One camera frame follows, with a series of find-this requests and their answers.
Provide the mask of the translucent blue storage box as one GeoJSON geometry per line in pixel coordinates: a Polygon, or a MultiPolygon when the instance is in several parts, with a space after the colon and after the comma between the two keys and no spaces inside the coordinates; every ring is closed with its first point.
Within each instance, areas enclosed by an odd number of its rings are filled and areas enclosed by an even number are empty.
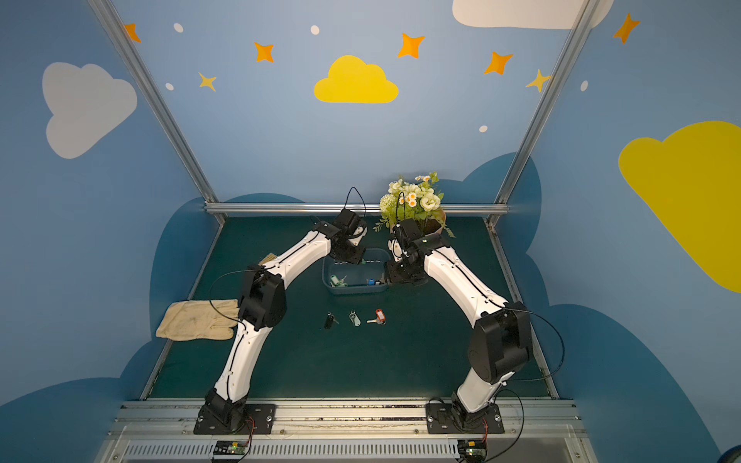
{"type": "Polygon", "coordinates": [[[331,257],[322,261],[322,283],[334,295],[355,295],[379,293],[388,289],[385,270],[386,262],[391,256],[388,251],[380,248],[369,248],[365,251],[360,264],[337,262],[331,257]],[[331,287],[330,276],[336,275],[345,279],[346,287],[331,287]],[[383,285],[368,286],[368,279],[382,280],[383,285]]]}

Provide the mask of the red tag key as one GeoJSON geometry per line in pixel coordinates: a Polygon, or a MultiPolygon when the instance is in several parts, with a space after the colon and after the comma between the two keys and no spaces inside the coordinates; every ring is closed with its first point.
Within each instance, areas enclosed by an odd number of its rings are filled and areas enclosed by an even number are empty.
{"type": "Polygon", "coordinates": [[[368,323],[384,325],[387,322],[387,318],[381,309],[376,310],[376,317],[368,320],[368,323]]]}

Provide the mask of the white tag key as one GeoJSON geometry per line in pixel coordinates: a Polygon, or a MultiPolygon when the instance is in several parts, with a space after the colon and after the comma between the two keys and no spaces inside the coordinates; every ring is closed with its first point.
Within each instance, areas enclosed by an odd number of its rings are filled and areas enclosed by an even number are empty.
{"type": "Polygon", "coordinates": [[[349,314],[349,319],[355,327],[360,327],[362,325],[362,322],[359,316],[357,316],[356,312],[351,312],[349,314]]]}

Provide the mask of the black fob key bunch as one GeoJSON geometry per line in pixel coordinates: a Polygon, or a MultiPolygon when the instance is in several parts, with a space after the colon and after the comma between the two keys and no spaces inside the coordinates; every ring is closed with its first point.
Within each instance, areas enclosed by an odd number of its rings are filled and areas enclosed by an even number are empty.
{"type": "Polygon", "coordinates": [[[338,323],[339,321],[337,320],[337,318],[332,313],[328,313],[326,316],[325,322],[323,324],[323,327],[325,330],[329,330],[338,323]]]}

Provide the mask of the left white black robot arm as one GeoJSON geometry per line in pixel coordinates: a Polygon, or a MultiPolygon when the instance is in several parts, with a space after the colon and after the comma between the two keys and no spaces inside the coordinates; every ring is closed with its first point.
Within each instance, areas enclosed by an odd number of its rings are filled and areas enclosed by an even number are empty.
{"type": "Polygon", "coordinates": [[[367,222],[344,208],[332,222],[320,220],[293,247],[266,264],[243,270],[237,299],[237,331],[229,357],[214,387],[206,394],[197,433],[237,433],[248,422],[245,401],[262,347],[287,312],[286,292],[304,270],[330,256],[360,264],[367,222]]]}

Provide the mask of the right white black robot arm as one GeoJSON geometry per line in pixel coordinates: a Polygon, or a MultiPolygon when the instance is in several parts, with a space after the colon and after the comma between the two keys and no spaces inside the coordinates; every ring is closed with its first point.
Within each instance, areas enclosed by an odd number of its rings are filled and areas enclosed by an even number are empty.
{"type": "Polygon", "coordinates": [[[425,235],[406,219],[392,228],[393,260],[386,273],[394,285],[428,278],[445,289],[472,327],[467,356],[469,374],[453,394],[455,412],[463,419],[482,414],[494,395],[530,362],[531,320],[521,304],[490,289],[447,245],[442,235],[425,235]]]}

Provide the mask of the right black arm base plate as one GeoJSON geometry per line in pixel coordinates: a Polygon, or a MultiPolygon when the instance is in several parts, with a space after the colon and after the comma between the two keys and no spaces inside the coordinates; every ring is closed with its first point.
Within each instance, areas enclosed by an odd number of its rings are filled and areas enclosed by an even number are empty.
{"type": "Polygon", "coordinates": [[[503,418],[496,405],[468,412],[462,405],[432,401],[425,406],[429,434],[503,434],[503,418]]]}

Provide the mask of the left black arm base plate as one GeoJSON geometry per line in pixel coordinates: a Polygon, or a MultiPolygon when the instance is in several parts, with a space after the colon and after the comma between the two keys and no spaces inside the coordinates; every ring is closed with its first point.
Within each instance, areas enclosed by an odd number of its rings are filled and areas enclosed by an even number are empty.
{"type": "Polygon", "coordinates": [[[195,435],[268,435],[272,432],[277,405],[243,403],[219,410],[201,407],[193,429],[195,435]]]}

